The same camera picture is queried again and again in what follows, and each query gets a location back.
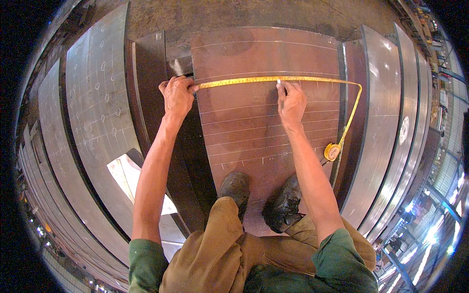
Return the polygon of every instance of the foot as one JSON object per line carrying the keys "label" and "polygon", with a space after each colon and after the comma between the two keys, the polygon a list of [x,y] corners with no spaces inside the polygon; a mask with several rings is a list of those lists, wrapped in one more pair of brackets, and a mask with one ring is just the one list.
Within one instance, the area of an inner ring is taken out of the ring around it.
{"label": "foot", "polygon": [[249,199],[249,176],[241,172],[231,172],[228,174],[221,183],[218,192],[218,198],[229,196],[233,198],[238,206],[238,218],[241,220],[246,212]]}
{"label": "foot", "polygon": [[290,176],[280,188],[269,197],[262,210],[265,223],[276,233],[283,233],[288,227],[301,220],[298,212],[301,189],[296,174]]}

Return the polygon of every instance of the pant leg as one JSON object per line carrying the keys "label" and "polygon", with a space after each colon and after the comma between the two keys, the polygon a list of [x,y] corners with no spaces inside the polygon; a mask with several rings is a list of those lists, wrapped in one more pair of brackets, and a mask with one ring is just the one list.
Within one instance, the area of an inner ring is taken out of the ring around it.
{"label": "pant leg", "polygon": [[[356,251],[365,261],[366,267],[369,270],[373,270],[376,266],[376,253],[373,246],[344,218],[342,218],[342,222],[350,237],[352,237]],[[318,242],[316,227],[308,215],[304,216],[303,219],[294,225],[291,225],[285,233],[295,240],[308,244],[315,251],[319,248],[320,243]]]}
{"label": "pant leg", "polygon": [[240,271],[242,251],[236,241],[241,235],[235,202],[231,197],[218,199],[205,231],[192,233],[175,253],[159,291],[229,292]]}

